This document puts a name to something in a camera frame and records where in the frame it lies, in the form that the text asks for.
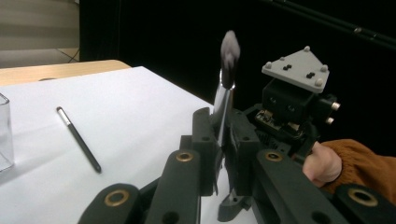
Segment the person's hand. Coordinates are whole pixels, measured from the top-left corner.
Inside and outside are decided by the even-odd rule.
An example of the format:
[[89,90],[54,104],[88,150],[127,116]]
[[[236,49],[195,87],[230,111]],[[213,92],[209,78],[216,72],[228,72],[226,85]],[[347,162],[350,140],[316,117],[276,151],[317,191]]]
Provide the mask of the person's hand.
[[312,154],[307,156],[303,165],[303,173],[317,187],[334,181],[342,170],[341,158],[329,147],[316,142]]

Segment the orange sleeve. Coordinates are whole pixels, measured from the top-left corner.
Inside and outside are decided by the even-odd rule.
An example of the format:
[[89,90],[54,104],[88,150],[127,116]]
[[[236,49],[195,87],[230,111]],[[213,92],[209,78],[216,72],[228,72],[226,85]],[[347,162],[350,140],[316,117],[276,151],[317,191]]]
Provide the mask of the orange sleeve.
[[343,161],[340,176],[323,188],[334,193],[342,184],[360,184],[382,194],[396,204],[396,158],[376,155],[370,148],[352,139],[323,142]]

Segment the gray mounting plate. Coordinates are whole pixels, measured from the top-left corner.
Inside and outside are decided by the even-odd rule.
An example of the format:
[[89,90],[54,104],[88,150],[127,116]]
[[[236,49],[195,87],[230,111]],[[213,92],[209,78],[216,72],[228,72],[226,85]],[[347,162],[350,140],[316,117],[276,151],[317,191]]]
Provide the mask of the gray mounting plate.
[[314,93],[323,92],[330,74],[328,66],[321,63],[309,47],[268,62],[262,72]]

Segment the black pen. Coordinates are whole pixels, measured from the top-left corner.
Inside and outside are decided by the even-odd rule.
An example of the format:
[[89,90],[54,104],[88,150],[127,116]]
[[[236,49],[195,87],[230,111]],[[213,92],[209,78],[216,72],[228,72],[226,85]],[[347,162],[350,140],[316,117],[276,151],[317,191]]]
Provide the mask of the black pen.
[[56,108],[58,113],[61,115],[61,118],[64,120],[64,123],[67,125],[69,128],[70,132],[73,134],[73,136],[76,138],[79,146],[81,147],[82,151],[85,153],[87,156],[88,160],[90,161],[91,165],[95,169],[97,173],[102,173],[102,168],[99,165],[99,162],[96,160],[96,158],[92,155],[90,149],[87,147],[85,144],[84,140],[82,140],[81,136],[79,135],[77,129],[73,125],[72,121],[67,117],[67,115],[64,113],[64,110],[58,106]]

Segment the black backdrop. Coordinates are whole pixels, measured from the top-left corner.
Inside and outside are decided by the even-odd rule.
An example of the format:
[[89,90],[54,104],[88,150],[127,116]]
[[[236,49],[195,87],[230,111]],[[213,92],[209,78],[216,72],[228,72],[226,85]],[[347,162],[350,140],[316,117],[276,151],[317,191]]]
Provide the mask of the black backdrop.
[[[293,3],[396,36],[395,15],[387,2]],[[336,95],[341,104],[333,125],[318,125],[320,140],[353,138],[379,154],[396,156],[396,51],[268,1],[82,1],[80,59],[118,59],[145,66],[213,104],[219,48],[230,29],[241,47],[235,108],[243,110],[261,101],[262,88],[271,79],[261,73],[266,62],[310,46],[329,65],[324,94]]]

